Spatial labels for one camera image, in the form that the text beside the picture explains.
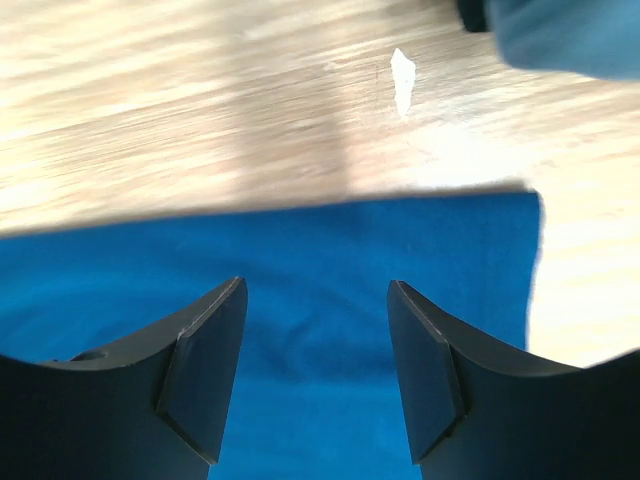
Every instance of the blue cloth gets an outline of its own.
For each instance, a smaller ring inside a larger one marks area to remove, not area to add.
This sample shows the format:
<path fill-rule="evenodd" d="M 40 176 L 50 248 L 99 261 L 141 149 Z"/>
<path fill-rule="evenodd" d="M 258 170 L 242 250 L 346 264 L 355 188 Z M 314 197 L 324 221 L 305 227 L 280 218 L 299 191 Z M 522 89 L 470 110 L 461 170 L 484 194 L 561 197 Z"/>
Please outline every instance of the blue cloth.
<path fill-rule="evenodd" d="M 486 8 L 514 67 L 640 79 L 637 0 L 487 0 Z"/>
<path fill-rule="evenodd" d="M 525 346 L 535 194 L 401 199 L 132 223 L 0 241 L 0 352 L 67 359 L 243 276 L 249 311 L 219 480 L 402 480 L 386 318 L 405 280 Z"/>

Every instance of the white mark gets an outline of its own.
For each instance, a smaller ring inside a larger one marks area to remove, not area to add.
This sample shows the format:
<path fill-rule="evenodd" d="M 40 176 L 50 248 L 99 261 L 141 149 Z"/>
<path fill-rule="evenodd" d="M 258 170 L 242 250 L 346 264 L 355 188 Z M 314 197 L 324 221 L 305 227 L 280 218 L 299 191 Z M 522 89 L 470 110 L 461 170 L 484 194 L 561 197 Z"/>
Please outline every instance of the white mark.
<path fill-rule="evenodd" d="M 394 97 L 398 114 L 405 117 L 411 108 L 411 92 L 416 82 L 416 64 L 396 48 L 391 56 L 391 74 L 396 89 Z"/>

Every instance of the wooden table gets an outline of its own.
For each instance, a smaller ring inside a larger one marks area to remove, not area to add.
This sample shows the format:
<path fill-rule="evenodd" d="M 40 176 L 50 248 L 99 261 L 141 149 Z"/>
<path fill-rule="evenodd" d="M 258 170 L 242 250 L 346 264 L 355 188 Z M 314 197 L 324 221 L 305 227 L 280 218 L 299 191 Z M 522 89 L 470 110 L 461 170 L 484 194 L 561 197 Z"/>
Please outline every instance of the wooden table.
<path fill-rule="evenodd" d="M 6 0 L 0 232 L 524 183 L 531 350 L 638 347 L 638 85 L 511 70 L 452 3 Z"/>

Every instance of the light wood tabletop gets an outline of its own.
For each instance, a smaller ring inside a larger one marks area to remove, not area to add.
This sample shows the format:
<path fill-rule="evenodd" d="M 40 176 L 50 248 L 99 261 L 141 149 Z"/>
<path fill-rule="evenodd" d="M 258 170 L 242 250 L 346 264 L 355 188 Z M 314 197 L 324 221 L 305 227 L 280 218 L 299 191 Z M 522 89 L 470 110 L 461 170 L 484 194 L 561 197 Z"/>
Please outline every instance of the light wood tabletop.
<path fill-rule="evenodd" d="M 6 0 L 0 232 L 524 183 L 530 349 L 640 345 L 640 88 L 504 66 L 453 0 Z M 416 64 L 408 115 L 390 60 Z"/>

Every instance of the black object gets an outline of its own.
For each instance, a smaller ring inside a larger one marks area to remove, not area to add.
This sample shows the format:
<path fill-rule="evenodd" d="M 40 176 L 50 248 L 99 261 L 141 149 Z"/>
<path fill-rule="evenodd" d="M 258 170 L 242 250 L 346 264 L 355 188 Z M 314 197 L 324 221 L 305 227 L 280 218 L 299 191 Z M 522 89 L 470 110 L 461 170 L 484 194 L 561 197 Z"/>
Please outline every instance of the black object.
<path fill-rule="evenodd" d="M 233 279 L 69 362 L 0 356 L 0 478 L 205 480 L 246 308 L 245 282 Z"/>
<path fill-rule="evenodd" d="M 456 0 L 458 14 L 467 32 L 481 33 L 490 30 L 485 13 L 485 0 Z"/>
<path fill-rule="evenodd" d="M 640 351 L 578 369 L 513 348 L 392 282 L 389 323 L 427 480 L 640 476 Z"/>

